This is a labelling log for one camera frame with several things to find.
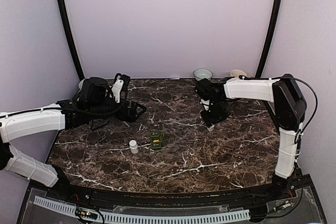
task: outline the white wall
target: white wall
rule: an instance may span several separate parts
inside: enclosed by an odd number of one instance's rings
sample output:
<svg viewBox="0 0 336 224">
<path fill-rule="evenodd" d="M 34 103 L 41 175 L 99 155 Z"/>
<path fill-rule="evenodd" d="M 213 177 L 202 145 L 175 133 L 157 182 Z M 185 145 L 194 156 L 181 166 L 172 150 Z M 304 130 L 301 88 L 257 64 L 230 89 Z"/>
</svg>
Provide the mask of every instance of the white wall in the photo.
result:
<svg viewBox="0 0 336 224">
<path fill-rule="evenodd" d="M 273 0 L 66 0 L 86 76 L 254 74 Z"/>
<path fill-rule="evenodd" d="M 66 99 L 78 78 L 57 0 L 0 0 L 0 111 L 18 111 Z M 13 141 L 45 161 L 55 132 Z M 0 223 L 16 223 L 28 181 L 0 172 Z"/>
<path fill-rule="evenodd" d="M 303 136 L 300 165 L 310 173 L 328 223 L 336 223 L 336 1 L 282 0 L 264 76 L 285 72 L 306 80 L 319 110 Z M 311 108 L 313 96 L 303 88 Z"/>
</svg>

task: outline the white bottle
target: white bottle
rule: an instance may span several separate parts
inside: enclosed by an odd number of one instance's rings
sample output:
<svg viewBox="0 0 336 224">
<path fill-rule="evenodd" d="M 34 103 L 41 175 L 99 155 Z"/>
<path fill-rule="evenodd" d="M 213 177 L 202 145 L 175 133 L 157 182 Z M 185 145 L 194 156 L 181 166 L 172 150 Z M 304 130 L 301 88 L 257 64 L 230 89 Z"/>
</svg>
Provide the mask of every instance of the white bottle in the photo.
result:
<svg viewBox="0 0 336 224">
<path fill-rule="evenodd" d="M 136 154 L 139 152 L 138 144 L 135 140 L 130 141 L 130 149 L 133 154 Z"/>
</svg>

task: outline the marble tabletop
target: marble tabletop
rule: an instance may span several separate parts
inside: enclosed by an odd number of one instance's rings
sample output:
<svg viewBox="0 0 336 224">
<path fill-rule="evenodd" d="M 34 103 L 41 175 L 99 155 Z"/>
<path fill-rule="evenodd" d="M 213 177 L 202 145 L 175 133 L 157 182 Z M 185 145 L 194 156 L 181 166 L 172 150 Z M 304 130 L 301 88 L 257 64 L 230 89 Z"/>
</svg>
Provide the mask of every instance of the marble tabletop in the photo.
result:
<svg viewBox="0 0 336 224">
<path fill-rule="evenodd" d="M 279 137 L 263 103 L 230 103 L 229 118 L 209 132 L 194 87 L 186 79 L 131 80 L 128 100 L 147 111 L 135 123 L 111 119 L 96 131 L 83 125 L 60 132 L 48 163 L 74 185 L 107 190 L 199 193 L 270 183 Z M 159 151 L 150 147 L 155 130 L 165 134 Z"/>
</svg>

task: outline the black post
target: black post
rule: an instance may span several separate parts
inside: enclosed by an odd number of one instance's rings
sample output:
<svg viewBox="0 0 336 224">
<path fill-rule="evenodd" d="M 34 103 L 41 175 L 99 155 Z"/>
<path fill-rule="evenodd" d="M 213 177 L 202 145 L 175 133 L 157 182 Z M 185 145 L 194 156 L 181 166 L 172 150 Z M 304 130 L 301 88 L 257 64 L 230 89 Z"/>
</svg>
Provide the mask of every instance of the black post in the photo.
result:
<svg viewBox="0 0 336 224">
<path fill-rule="evenodd" d="M 280 3 L 281 3 L 281 0 L 274 0 L 271 19 L 269 21 L 269 26 L 267 30 L 263 52 L 261 53 L 260 62 L 259 62 L 258 69 L 255 75 L 256 78 L 261 77 L 261 75 L 263 74 L 263 70 L 265 68 L 267 56 L 269 53 L 269 49 L 271 47 L 271 43 L 272 43 L 274 31 L 275 31 L 275 26 L 276 26 L 277 19 L 278 19 Z"/>
<path fill-rule="evenodd" d="M 71 32 L 69 18 L 68 18 L 66 6 L 65 6 L 65 1 L 64 0 L 57 0 L 57 2 L 58 2 L 59 12 L 61 14 L 61 19 L 62 19 L 62 23 L 63 23 L 65 36 L 67 37 L 71 57 L 72 57 L 72 60 L 74 62 L 73 64 L 75 65 L 75 69 L 76 69 L 79 80 L 82 80 L 85 77 L 84 77 L 83 69 L 80 65 L 80 61 L 79 61 L 79 58 L 78 58 L 74 38 L 72 37 L 72 32 Z"/>
</svg>

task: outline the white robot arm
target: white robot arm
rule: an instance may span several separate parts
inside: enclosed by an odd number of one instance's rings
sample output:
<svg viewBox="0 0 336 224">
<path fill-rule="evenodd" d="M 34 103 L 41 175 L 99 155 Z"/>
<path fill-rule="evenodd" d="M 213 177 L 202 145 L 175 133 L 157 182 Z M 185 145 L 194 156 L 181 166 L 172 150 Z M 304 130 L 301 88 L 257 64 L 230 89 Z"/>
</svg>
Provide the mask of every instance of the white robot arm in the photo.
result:
<svg viewBox="0 0 336 224">
<path fill-rule="evenodd" d="M 68 183 L 63 171 L 39 162 L 22 153 L 10 142 L 16 138 L 45 131 L 60 131 L 78 127 L 94 119 L 115 117 L 134 122 L 146 108 L 127 101 L 130 78 L 117 74 L 112 87 L 101 78 L 86 78 L 80 82 L 80 90 L 71 100 L 18 112 L 0 113 L 0 170 L 8 170 L 33 179 L 47 187 Z"/>
<path fill-rule="evenodd" d="M 251 79 L 240 76 L 227 78 L 219 83 L 203 79 L 195 87 L 204 106 L 201 116 L 207 127 L 212 127 L 229 116 L 227 99 L 256 99 L 274 103 L 280 145 L 272 182 L 279 187 L 283 187 L 281 184 L 287 184 L 287 179 L 295 169 L 307 108 L 307 103 L 294 79 L 290 74 L 279 79 Z"/>
</svg>

